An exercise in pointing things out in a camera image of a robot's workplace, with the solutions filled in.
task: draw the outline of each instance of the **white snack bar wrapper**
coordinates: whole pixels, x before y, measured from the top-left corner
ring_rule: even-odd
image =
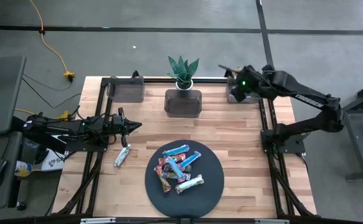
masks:
[[[119,155],[116,158],[115,163],[113,164],[114,167],[119,167],[120,166],[120,164],[124,161],[126,156],[129,154],[131,148],[132,148],[132,146],[130,144],[128,144],[127,147],[124,147],[119,152]]]
[[[203,184],[203,183],[204,183],[204,180],[202,178],[202,175],[199,174],[197,177],[195,177],[187,182],[177,185],[176,186],[177,194],[181,193],[183,190],[188,189],[192,186],[195,186],[198,184]]]

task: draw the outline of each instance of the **concrete floor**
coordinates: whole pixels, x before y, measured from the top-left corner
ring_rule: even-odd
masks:
[[[35,0],[48,26],[182,27],[259,29],[255,0]],[[363,30],[363,0],[262,0],[268,29]],[[28,0],[0,0],[0,24],[39,25]],[[200,58],[197,76],[221,77],[217,64],[238,67],[266,64],[261,34],[155,32],[48,32],[77,77],[67,91],[56,92],[30,83],[53,105],[82,90],[88,75],[164,76],[167,56]],[[363,88],[363,35],[269,35],[275,67],[323,93],[341,97],[342,105]],[[25,74],[47,85],[65,88],[60,60],[46,49],[37,32],[0,30],[0,57],[25,55]],[[73,110],[78,98],[53,110],[22,84],[17,108],[58,116]],[[293,102],[296,119],[318,110]],[[25,118],[26,114],[16,114]],[[363,221],[363,180],[344,176],[359,171],[346,130],[317,131],[304,141],[309,177],[318,214]],[[28,209],[6,209],[1,218],[43,215],[52,201],[59,174],[36,175],[22,183]]]

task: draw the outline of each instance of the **potted plant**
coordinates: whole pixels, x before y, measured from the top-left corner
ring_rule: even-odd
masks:
[[[188,65],[188,60],[183,61],[181,56],[178,63],[170,56],[167,57],[169,58],[170,66],[173,69],[173,73],[168,73],[167,75],[176,79],[177,89],[190,90],[194,85],[191,78],[198,69],[199,58]]]

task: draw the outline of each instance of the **white plant pot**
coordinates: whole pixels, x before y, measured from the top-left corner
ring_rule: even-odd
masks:
[[[192,89],[193,86],[194,86],[194,81],[191,80],[191,86],[188,89],[185,89],[185,90],[190,90],[190,89]],[[178,90],[183,90],[182,88],[179,87],[179,84],[177,82],[176,82],[176,88]]]

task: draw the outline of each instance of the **wooden table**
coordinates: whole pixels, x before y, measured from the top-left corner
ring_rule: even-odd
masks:
[[[101,78],[86,77],[80,99],[80,114],[84,117],[94,115]],[[143,125],[127,138],[133,149],[120,168],[113,167],[122,148],[120,141],[110,145],[104,153],[95,217],[163,217],[149,201],[144,174],[153,153],[162,145],[178,139],[205,144],[222,163],[224,191],[220,202],[206,218],[276,217],[268,161],[260,143],[262,123],[258,104],[228,104],[225,84],[195,84],[194,89],[202,92],[203,99],[199,118],[168,118],[164,111],[164,94],[166,90],[175,88],[174,84],[146,83],[145,88],[143,103],[112,105],[112,113],[116,113],[118,107],[123,107],[128,119],[142,122]],[[279,97],[274,104],[279,123],[294,123],[289,98]],[[63,208],[79,188],[85,157],[85,152],[77,152],[66,160],[53,212]],[[302,160],[294,154],[285,154],[285,162],[291,188],[308,210],[315,213]],[[87,192],[83,208],[87,207],[90,189]],[[280,194],[286,211],[282,190]]]

